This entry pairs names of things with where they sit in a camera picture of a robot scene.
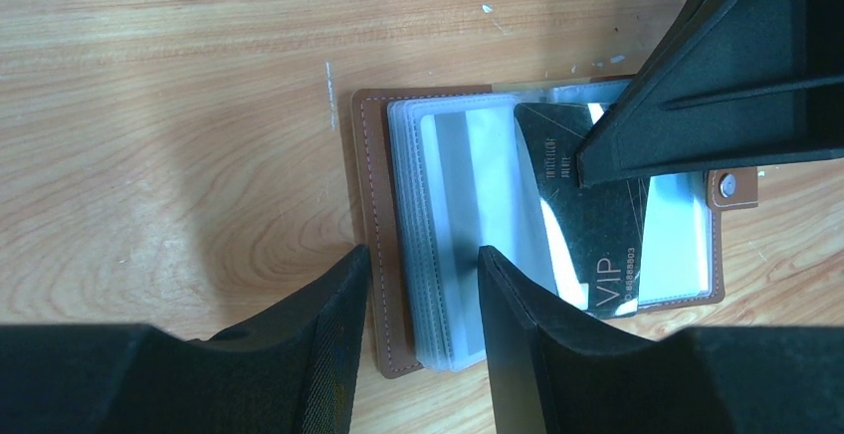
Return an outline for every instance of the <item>wooden table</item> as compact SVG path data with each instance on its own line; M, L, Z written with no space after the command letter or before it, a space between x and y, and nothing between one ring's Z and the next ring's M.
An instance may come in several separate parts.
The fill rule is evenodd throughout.
M634 73L683 1L0 0L0 322L238 322L353 245L354 90ZM844 324L844 163L762 170L726 300L619 326ZM353 432L494 430L483 364L370 330Z

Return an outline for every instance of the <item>brown leather wallet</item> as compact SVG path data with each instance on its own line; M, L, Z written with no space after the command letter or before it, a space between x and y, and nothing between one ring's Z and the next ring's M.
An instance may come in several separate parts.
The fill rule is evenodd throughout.
M388 379L400 377L422 367L413 347L413 320L402 268L393 186L392 159L387 125L387 106L394 101L486 94L492 86L463 86L425 89L365 89L351 99L354 148L360 183L365 243L372 256L372 310L378 370ZM716 193L713 183L720 183L722 172L707 177L707 192ZM736 172L741 193L715 202L708 197L713 213L713 267L715 283L707 296L639 307L642 313L718 303L724 298L724 274L721 257L721 212L746 208L755 202L758 183L755 168Z

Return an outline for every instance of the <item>black card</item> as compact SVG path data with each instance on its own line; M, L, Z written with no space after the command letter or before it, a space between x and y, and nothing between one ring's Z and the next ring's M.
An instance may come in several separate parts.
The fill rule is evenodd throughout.
M650 179L580 188L574 154L593 126L588 105L520 104L515 115L539 196L556 217L577 281L588 284L586 311L634 315Z

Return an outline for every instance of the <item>wallet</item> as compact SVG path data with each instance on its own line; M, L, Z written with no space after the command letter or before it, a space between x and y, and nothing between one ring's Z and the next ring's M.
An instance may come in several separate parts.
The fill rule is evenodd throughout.
M559 91L571 97L572 91L580 91L577 85L564 83ZM364 219L365 241L372 250L373 284L372 308L375 322L375 341L377 348L377 362L380 372L387 378L395 378L422 367L416 356L414 343L413 319L411 304L408 299L407 278L404 269L404 254L400 243L400 231L397 220L399 218L396 204L395 178L393 174L393 160L390 140L390 125L387 122L387 108L390 103L410 101L414 99L449 98L455 96L489 94L494 90L491 86L470 86L458 88L429 88L417 90L362 90L352 98L353 129L355 138L355 152L358 163L358 176L361 188L361 200ZM494 97L506 98L506 95ZM754 192L756 171L753 167L741 170L731 170L730 173L740 177L738 187L742 193L736 193L729 200L715 190L720 177L719 171L695 179L689 174L679 174L674 179L666 178L653 183L650 187L651 200L657 200L661 194L678 197L683 193L691 193L694 184L706 184L707 205L706 220L700 214L698 220L690 223L708 224L712 239L705 244L709 247L708 256L712 260L711 277L702 282L711 284L709 289L701 295L700 285L691 283L688 287L669 287L668 293L660 293L659 287L648 289L642 286L640 298L642 303L639 312L657 311L684 306L717 303L724 296L723 274L721 266L721 211L753 206L756 200ZM660 213L671 216L670 212L661 210ZM654 233L654 236L670 236L671 234ZM417 293L429 290L427 287L417 287ZM446 323L441 319L428 316L415 317L419 323L429 323L427 327L417 329L417 332L433 332L435 324ZM460 368L464 366L430 366L434 368Z

